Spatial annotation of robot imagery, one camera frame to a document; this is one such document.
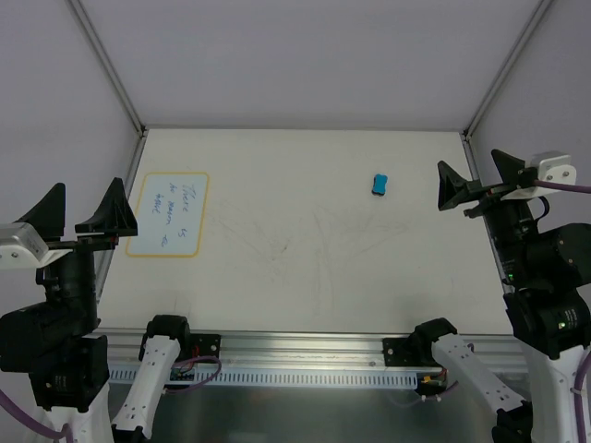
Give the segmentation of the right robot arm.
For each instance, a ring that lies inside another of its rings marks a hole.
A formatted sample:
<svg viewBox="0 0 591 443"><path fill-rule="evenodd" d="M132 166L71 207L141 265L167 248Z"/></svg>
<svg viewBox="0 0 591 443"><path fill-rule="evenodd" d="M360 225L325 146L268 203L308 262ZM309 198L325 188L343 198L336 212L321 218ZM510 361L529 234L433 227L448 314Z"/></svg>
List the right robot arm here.
<svg viewBox="0 0 591 443"><path fill-rule="evenodd" d="M498 254L506 314L529 375L528 398L508 388L472 352L451 322L415 327L398 352L452 373L489 413L496 442L586 442L590 438L590 309L579 290L590 282L590 227L576 222L542 232L529 209L557 192L584 194L567 154L530 161L491 153L500 175L485 186L439 162L439 210L464 207L482 218Z"/></svg>

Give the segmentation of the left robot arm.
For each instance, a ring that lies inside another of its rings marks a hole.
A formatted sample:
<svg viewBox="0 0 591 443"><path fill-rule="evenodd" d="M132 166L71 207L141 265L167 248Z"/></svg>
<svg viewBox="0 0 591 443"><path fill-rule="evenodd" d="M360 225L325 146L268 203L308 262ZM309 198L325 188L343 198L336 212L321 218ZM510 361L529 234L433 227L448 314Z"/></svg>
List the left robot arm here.
<svg viewBox="0 0 591 443"><path fill-rule="evenodd" d="M33 269L43 302L1 318L1 368L25 374L43 425L2 399L22 424L54 441L146 442L176 361L189 356L187 319L158 315L146 328L140 366L116 415L108 412L108 340L96 336L100 320L94 256L135 236L138 223L124 183L115 178L94 214L64 239L66 187L58 183L25 215L1 228L2 269Z"/></svg>

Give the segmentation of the yellow framed small whiteboard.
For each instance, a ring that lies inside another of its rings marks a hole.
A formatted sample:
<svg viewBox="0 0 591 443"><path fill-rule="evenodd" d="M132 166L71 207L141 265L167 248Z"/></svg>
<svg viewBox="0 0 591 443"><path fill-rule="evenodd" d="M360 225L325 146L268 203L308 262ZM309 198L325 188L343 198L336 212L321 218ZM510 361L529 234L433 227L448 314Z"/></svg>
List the yellow framed small whiteboard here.
<svg viewBox="0 0 591 443"><path fill-rule="evenodd" d="M199 252L210 178L205 173L153 172L139 190L138 234L126 254L141 258L189 258Z"/></svg>

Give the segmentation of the blue whiteboard eraser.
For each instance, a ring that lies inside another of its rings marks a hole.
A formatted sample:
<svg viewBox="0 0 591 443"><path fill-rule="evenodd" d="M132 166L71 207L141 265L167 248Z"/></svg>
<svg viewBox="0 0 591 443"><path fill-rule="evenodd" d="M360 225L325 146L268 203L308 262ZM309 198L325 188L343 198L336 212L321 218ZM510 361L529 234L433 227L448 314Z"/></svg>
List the blue whiteboard eraser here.
<svg viewBox="0 0 591 443"><path fill-rule="evenodd" d="M388 176L385 174L375 174L371 187L371 194L376 197L384 197L387 192Z"/></svg>

